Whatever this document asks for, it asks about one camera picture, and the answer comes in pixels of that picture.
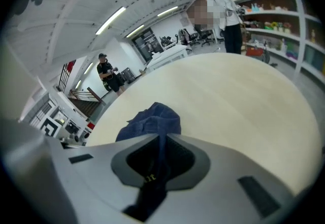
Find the white ceiling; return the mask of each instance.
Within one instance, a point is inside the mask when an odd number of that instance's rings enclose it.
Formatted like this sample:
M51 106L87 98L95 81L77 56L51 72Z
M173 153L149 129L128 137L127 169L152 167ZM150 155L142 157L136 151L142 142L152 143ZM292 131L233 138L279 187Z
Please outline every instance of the white ceiling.
M43 0L8 21L4 35L29 71L62 66L100 49L112 36L157 22L157 14L174 6L183 10L193 0ZM111 28L95 32L121 6L126 7Z

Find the black cap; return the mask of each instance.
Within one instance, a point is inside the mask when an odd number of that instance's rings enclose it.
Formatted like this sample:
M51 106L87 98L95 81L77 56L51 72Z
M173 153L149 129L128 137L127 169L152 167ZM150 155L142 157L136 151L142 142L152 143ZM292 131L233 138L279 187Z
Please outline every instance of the black cap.
M103 53L100 53L100 54L98 55L98 59L99 59L99 58L102 58L102 57L107 57L107 55L106 55L106 54L103 54Z

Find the gray device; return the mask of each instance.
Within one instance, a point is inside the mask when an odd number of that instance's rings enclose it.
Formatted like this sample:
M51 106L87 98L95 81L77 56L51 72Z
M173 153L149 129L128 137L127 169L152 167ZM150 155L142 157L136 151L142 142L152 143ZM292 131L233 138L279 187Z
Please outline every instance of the gray device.
M139 223L134 217L155 203L158 186L164 196L142 222L277 223L295 201L279 179L250 158L195 138L168 134L168 170L161 172L152 159L157 134L64 149L58 139L23 123L2 120L1 129L7 174L49 223ZM169 178L159 182L167 172ZM151 194L141 196L146 187Z

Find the ceiling light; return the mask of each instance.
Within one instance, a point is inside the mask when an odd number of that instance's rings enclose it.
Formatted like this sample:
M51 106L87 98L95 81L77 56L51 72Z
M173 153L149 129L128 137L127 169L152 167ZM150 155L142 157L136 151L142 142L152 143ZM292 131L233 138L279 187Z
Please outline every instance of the ceiling light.
M81 80L78 81L78 84L77 84L76 88L79 87L80 83L81 83Z
M125 7L121 7L119 10L117 10L112 16L110 16L107 21L101 26L101 28L98 29L98 31L96 32L97 35L100 35L105 29L106 27L113 22L113 20L118 17L121 13L123 13L126 10Z
M138 27L137 29L135 29L132 33L130 33L128 36L126 36L126 38L129 38L131 35L133 35L134 33L136 33L138 30L140 30L141 28L143 28L144 25L142 24L140 27Z
M89 64L89 66L88 66L88 68L86 69L86 71L85 71L84 74L86 74L86 73L89 71L89 69L90 69L90 67L91 67L92 64L93 64L93 62L92 62L91 64Z
M159 16L161 16L161 15L164 15L165 13L168 13L168 12L170 12L170 11L172 11L172 10L175 10L175 9L177 9L178 7L173 7L173 8L170 8L170 9L168 9L168 10L166 10L166 11L164 11L164 12L162 12L162 13L160 13L160 14L158 14L157 16L159 17Z

